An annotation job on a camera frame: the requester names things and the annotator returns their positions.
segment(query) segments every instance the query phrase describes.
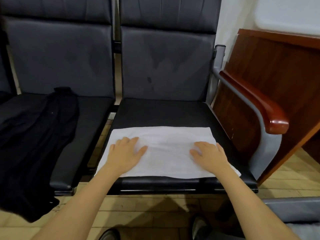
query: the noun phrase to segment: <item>black shoe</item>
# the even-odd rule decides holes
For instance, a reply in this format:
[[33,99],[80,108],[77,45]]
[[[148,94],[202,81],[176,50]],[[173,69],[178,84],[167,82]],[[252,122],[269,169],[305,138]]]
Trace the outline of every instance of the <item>black shoe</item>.
[[102,233],[98,240],[120,240],[120,233],[115,228],[110,228]]
[[190,240],[205,239],[212,232],[210,223],[201,215],[195,215],[191,219],[189,227]]

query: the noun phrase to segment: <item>red-brown wooden armrest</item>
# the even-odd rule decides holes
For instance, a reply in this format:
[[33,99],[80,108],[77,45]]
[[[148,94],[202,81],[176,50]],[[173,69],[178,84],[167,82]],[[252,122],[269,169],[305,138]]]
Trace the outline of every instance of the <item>red-brown wooden armrest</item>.
[[287,132],[289,120],[277,103],[239,77],[231,76],[226,71],[221,71],[219,75],[255,105],[262,115],[266,133],[278,135]]

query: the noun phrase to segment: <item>black clothing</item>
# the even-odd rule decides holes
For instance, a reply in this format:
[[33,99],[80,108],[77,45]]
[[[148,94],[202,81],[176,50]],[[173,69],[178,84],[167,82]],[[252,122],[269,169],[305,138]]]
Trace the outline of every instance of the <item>black clothing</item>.
[[74,136],[78,98],[55,88],[32,108],[0,124],[0,208],[34,222],[59,204],[50,177]]

